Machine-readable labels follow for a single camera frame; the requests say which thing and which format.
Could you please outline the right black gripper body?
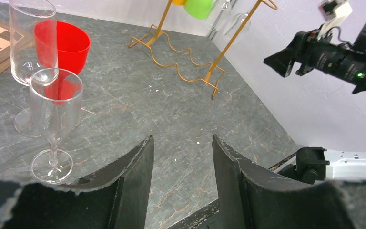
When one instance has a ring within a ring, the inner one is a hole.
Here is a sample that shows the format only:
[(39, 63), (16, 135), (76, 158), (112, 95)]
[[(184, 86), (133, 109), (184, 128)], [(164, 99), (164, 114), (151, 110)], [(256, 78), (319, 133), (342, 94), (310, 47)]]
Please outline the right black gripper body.
[(333, 75), (333, 69), (330, 69), (328, 59), (330, 58), (330, 41), (332, 34), (324, 35), (323, 39), (315, 42), (300, 43), (298, 38), (296, 43), (296, 62), (301, 64), (295, 74), (303, 76), (313, 69), (317, 69), (325, 74)]

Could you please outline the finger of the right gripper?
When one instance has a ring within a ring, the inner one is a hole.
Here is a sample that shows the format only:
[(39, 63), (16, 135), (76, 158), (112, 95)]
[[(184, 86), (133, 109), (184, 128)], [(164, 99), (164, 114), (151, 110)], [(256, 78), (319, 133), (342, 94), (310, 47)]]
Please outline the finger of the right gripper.
[(300, 43), (315, 42), (315, 41), (317, 41), (318, 34), (319, 34), (319, 30), (300, 31), (296, 34), (296, 37), (298, 38), (298, 41)]
[(288, 77), (296, 61), (295, 48), (285, 48), (263, 60), (263, 63), (271, 67), (281, 77)]

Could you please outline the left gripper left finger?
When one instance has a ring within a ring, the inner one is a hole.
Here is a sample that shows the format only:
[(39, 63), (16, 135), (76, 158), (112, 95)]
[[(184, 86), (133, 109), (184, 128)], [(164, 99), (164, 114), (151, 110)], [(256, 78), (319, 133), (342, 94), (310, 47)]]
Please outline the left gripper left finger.
[(99, 170), (63, 185), (73, 191), (58, 229), (142, 229), (154, 164), (154, 138)]

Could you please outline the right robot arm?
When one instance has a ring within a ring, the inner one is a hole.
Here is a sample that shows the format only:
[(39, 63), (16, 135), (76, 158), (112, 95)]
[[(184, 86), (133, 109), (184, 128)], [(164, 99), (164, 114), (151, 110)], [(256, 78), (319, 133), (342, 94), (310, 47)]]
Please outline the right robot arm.
[[(331, 43), (332, 33), (323, 38), (318, 30), (298, 32), (283, 50), (266, 57), (264, 63), (280, 76), (287, 77), (295, 62), (303, 76), (316, 69), (355, 86), (353, 93), (366, 91), (366, 22), (354, 44)], [(303, 147), (281, 165), (276, 173), (307, 184), (328, 179), (366, 180), (366, 152), (345, 152), (322, 147)]]

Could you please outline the clear green-rimmed wine glass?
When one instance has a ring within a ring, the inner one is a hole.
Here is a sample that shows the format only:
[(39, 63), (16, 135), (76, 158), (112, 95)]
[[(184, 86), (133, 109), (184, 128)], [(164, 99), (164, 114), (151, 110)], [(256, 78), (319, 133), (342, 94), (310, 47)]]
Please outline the clear green-rimmed wine glass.
[(83, 82), (71, 71), (45, 68), (30, 78), (30, 112), (34, 126), (49, 149), (34, 156), (30, 174), (40, 182), (58, 184), (73, 169), (73, 158), (59, 144), (80, 122)]

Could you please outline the red wine glass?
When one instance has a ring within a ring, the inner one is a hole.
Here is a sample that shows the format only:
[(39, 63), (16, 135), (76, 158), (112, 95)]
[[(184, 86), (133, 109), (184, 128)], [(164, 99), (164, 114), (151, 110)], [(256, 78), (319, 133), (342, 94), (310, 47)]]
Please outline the red wine glass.
[(63, 104), (62, 100), (71, 99), (82, 90), (82, 84), (71, 81), (70, 71), (78, 75), (85, 66), (90, 38), (77, 26), (63, 21), (46, 20), (34, 27), (37, 57), (46, 67), (60, 68), (58, 79), (45, 86), (44, 93), (54, 104)]

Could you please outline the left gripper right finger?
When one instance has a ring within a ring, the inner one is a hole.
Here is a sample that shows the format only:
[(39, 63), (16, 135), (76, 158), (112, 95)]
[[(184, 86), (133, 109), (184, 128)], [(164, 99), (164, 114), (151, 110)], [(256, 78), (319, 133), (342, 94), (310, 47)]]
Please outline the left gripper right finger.
[(226, 229), (306, 229), (299, 191), (307, 184), (274, 173), (213, 135), (213, 164)]

